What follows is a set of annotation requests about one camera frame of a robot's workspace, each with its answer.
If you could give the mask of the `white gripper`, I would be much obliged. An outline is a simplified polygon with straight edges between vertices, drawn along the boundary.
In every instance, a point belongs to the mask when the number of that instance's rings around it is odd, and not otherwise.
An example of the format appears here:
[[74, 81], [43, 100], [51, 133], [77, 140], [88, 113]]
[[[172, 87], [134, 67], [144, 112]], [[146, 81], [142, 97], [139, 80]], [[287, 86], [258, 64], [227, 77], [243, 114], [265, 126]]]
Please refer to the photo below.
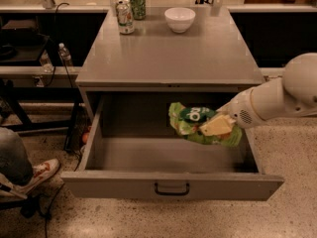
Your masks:
[[204, 136], [229, 135], [233, 131], [235, 123], [243, 129], [249, 129], [262, 124], [262, 119], [256, 113], [252, 105], [252, 92], [249, 88], [238, 93], [229, 102], [217, 109], [217, 114], [205, 123], [199, 130]]

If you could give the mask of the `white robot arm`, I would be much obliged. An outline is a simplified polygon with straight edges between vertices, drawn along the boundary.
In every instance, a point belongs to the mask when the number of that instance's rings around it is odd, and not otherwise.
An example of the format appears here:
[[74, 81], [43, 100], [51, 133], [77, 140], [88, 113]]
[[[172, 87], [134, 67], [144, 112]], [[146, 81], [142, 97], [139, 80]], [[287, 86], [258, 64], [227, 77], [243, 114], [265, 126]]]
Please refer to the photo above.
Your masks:
[[205, 136], [231, 133], [235, 125], [249, 129], [279, 117], [315, 115], [317, 54], [292, 59], [282, 77], [240, 92], [199, 127]]

